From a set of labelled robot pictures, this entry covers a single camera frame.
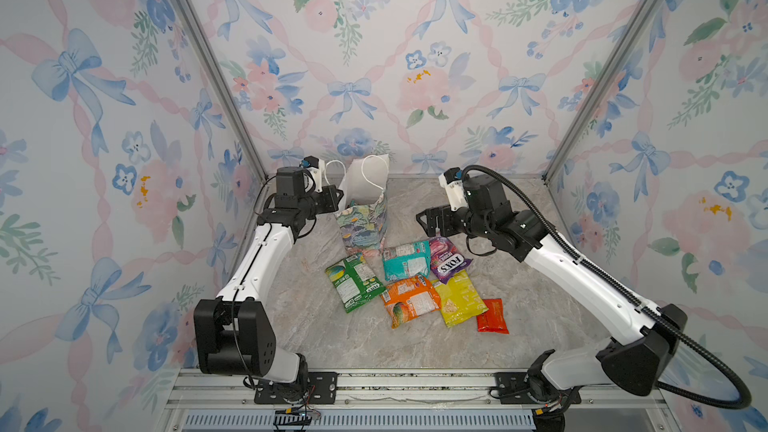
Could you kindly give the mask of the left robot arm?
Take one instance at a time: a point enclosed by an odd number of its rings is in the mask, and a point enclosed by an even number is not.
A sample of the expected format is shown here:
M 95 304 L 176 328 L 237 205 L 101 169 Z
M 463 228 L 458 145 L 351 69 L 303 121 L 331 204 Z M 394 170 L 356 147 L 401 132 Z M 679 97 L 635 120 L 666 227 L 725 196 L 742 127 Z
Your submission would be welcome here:
M 333 185 L 318 192 L 280 194 L 257 216 L 257 227 L 240 265 L 213 299 L 194 309 L 199 368 L 205 374 L 243 375 L 278 384 L 298 384 L 306 360 L 277 345 L 264 302 L 277 272 L 308 221 L 334 213 L 344 192 Z

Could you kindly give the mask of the floral paper gift bag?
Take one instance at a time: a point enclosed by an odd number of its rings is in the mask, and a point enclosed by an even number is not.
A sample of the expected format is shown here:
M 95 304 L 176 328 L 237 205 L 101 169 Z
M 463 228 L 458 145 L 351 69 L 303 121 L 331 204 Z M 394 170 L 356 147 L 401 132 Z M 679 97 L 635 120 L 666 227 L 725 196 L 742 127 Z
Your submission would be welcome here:
M 338 159 L 327 161 L 323 182 L 331 185 L 327 173 L 338 168 L 343 172 L 337 185 L 343 197 L 334 217 L 344 248 L 349 255 L 380 250 L 388 228 L 389 155 L 367 155 L 354 159 L 349 165 Z

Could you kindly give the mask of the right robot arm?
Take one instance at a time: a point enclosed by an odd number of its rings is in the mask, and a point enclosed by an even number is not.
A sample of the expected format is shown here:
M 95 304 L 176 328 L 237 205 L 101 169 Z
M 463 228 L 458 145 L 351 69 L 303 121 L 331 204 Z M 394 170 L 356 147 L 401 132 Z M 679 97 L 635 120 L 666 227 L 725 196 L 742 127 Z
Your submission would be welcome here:
M 633 292 L 620 292 L 608 280 L 590 271 L 587 261 L 566 251 L 567 242 L 550 223 L 530 210 L 473 212 L 445 205 L 416 216 L 430 237 L 487 239 L 554 281 L 608 330 L 610 338 L 593 346 L 566 352 L 543 352 L 529 367 L 522 388 L 534 402 L 547 403 L 574 388 L 613 384 L 647 396 L 671 361 L 676 338 L 641 310 L 645 302 Z

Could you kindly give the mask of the yellow snack packet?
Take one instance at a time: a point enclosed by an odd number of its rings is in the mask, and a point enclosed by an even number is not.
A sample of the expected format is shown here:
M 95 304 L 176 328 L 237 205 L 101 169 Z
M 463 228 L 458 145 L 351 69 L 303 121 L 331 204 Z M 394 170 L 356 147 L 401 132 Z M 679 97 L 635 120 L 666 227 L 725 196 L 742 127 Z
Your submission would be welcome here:
M 452 328 L 488 311 L 466 270 L 456 273 L 447 283 L 436 280 L 440 312 L 445 325 Z

